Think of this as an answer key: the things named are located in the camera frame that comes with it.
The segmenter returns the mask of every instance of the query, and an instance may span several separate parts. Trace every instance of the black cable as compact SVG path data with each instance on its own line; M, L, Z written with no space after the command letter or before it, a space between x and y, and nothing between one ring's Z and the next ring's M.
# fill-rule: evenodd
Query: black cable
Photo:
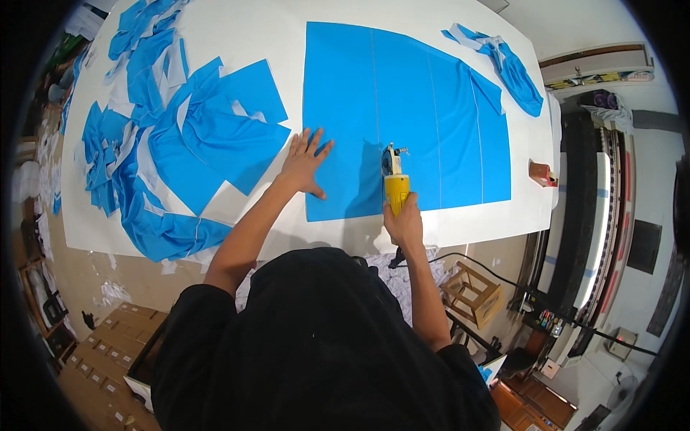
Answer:
M534 291L534 289L528 288L528 287L523 286L523 285L516 284L516 283L514 283L514 282L512 282L512 281L510 281L510 280L508 280L508 279L505 279L505 278L501 277L500 275L496 274L494 271L490 270L490 269L489 269L486 265L484 265L482 262L476 261L475 259L472 259L470 256L467 256L467 255L465 255L465 254L458 253L458 252L448 253L448 254L444 254L443 256L437 257L437 258L435 258L435 259L431 259L431 260L429 261L429 263L439 261L439 260L441 260L441 259L443 259L443 258L445 258L445 257L448 257L448 256L453 256L454 254L456 254L457 256L462 256L462 257L464 257L465 259L471 260L472 262L474 262L474 263L476 263L477 265L479 265L479 266L481 266L482 268L484 268L486 271L489 272L489 274L493 275L493 276L496 277L497 279L499 279L499 280L501 280L501 281L504 281L504 282L506 282L506 283L508 283L508 284L512 284L512 285L514 285L515 287L517 287L518 289L521 289L521 290L527 292L528 294L530 294L530 295L534 298L534 300L535 300L536 303L538 303L538 304L541 305L542 307L546 308L547 310L551 311L551 310L549 309L549 305L546 303L546 301L542 300L542 299L536 294L536 292ZM407 265L398 265L397 268L407 268ZM619 339L617 339L617 338L615 338L615 337L612 337L611 335L605 334L605 333L603 333L603 332L599 332L599 331L597 331L597 330L594 329L594 328L590 328L589 326L585 326L585 325L583 325L582 323L576 321L575 319L570 319L569 317L562 316L560 313L557 313L557 312L554 312L554 311L551 311L551 312L552 312L557 318L563 319L563 322L570 323L570 324L576 325L576 326L580 326L584 331L592 332L592 333L598 335L599 337L603 337L603 338L605 338L605 339L607 339L607 340L613 341L614 343L618 343L618 344L620 344L620 345L624 345L625 347L631 348L632 350L637 350L638 352L647 353L647 354L650 354L650 355L655 356L655 357L656 357L656 356L659 356L659 354L658 354L657 352L652 352L651 350L643 349L643 348L637 347L636 345L628 344L628 343L626 343L626 342L624 342L624 341L621 341L621 340L619 340Z

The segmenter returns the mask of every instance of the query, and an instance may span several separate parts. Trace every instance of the floor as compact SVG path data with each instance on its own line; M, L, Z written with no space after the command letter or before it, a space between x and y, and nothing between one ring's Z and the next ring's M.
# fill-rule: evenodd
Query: floor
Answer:
M47 111L46 118L48 133L55 130L59 124L59 111ZM55 162L59 162L62 154L62 139L60 136L55 149ZM110 256L105 253L91 252L69 248L65 242L62 224L62 211L57 215L48 214L48 227L50 230L50 243L54 261L46 259L48 268L54 274L60 295L70 311L69 317L72 327L77 333L77 338L83 340L90 333L90 329L81 318L81 311L92 313L95 319L102 319L119 305L119 301L113 301L111 305L104 305L102 285L109 281L123 286L131 296L132 302L154 308L156 310L169 311L179 293L187 286L201 283L204 274L201 273L201 265L187 261L178 261L174 274L163 275L163 266L154 263L144 257ZM459 245L456 247L439 250L439 256L447 252L461 252L467 254L488 267L499 275L516 280L522 264L522 255L526 235ZM444 267L449 269L459 257L445 258ZM506 300L513 295L512 286L503 283ZM471 328L476 328L473 323L466 321ZM497 336L504 346L509 343L509 337L516 331L516 325L506 310L499 312L491 322L478 331L484 339L490 341Z

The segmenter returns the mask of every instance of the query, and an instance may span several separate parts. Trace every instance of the white cutting table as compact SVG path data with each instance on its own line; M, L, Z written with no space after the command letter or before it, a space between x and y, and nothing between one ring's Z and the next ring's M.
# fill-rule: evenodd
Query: white cutting table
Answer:
M103 76L112 67L110 39L119 15L135 0L120 0L103 23L91 50L96 53L81 71L65 129L62 157L62 211L69 247L113 254L141 256L120 224L116 211L106 218L90 204L85 182L77 174L73 152L81 142L89 107L108 102L110 87ZM543 189L527 175L529 160L553 166L553 140L549 109L544 103L538 118L530 117L514 102L496 75L491 60L441 35L458 22L472 30L497 35L522 60L537 89L545 96L532 43L503 18L475 0L195 0L184 7L175 26L184 38L190 73L220 56L226 67L238 70L268 59L289 120L284 126L302 130L302 84L306 22L328 21L380 28L407 34L458 57L503 89L511 147L512 199L505 202L426 211L424 243L428 247L488 241L547 229L552 190ZM261 196L280 172L283 151L274 160L249 197L225 183L203 217L233 225ZM189 214L179 203L174 212ZM285 207L259 254L272 259L296 248L331 245L349 254L395 251L382 216L308 223L304 195L297 194Z

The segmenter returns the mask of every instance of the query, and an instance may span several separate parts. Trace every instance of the black fabric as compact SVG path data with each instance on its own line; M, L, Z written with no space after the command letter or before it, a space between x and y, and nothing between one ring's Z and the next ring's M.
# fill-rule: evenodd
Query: black fabric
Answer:
M223 290L184 290L152 401L164 431L500 428L467 349L434 353L375 273L335 248L267 263L239 314Z

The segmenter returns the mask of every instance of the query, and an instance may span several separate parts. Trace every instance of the wooden stool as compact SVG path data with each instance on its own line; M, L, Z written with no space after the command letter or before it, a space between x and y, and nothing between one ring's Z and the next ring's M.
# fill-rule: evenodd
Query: wooden stool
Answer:
M460 263L460 261L455 262L455 265L459 269L457 274L441 285L441 289L445 293L446 304L454 312L474 322L478 329L482 329L486 322L491 320L503 307L504 299L501 285L492 283L479 272ZM477 285L484 285L485 287L481 290L477 288ZM465 289L474 292L477 298L471 300L464 296ZM472 313L460 309L456 305L458 301L470 307Z

